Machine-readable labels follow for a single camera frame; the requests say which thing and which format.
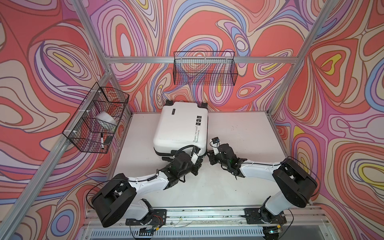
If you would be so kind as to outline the black and white suitcase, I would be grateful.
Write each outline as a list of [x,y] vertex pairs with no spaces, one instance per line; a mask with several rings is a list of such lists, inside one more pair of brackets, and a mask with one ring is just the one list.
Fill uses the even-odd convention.
[[200,148],[198,156],[207,152],[208,104],[167,100],[153,139],[155,153],[172,158],[177,150],[193,145]]

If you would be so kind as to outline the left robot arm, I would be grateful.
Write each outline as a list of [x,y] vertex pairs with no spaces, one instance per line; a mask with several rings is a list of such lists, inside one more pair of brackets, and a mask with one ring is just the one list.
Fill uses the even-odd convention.
[[111,227],[121,219],[139,225],[153,223],[155,210],[143,196],[152,192],[164,191],[179,182],[185,182],[187,174],[197,175],[202,166],[203,157],[176,153],[174,159],[155,174],[128,178],[124,174],[114,176],[92,197],[91,206],[96,211],[104,228]]

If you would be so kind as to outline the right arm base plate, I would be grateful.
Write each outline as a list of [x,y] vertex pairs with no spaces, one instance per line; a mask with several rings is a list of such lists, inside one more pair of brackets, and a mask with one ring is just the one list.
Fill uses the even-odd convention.
[[247,224],[284,225],[287,223],[283,212],[273,215],[265,208],[245,208],[244,212],[241,217],[246,219]]

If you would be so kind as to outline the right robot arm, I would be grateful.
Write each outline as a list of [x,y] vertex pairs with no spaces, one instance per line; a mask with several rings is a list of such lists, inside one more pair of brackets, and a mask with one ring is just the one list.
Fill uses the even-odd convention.
[[317,181],[290,158],[280,163],[260,163],[236,156],[229,144],[219,140],[210,142],[210,164],[220,164],[235,178],[260,178],[275,182],[280,191],[269,196],[258,210],[257,221],[272,223],[277,216],[292,206],[305,208],[318,188]]

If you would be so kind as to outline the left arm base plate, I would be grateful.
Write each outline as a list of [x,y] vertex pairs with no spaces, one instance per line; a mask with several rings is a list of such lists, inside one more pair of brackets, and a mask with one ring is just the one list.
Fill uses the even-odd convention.
[[126,226],[162,226],[167,221],[166,217],[166,209],[155,209],[145,215],[142,220],[126,219]]

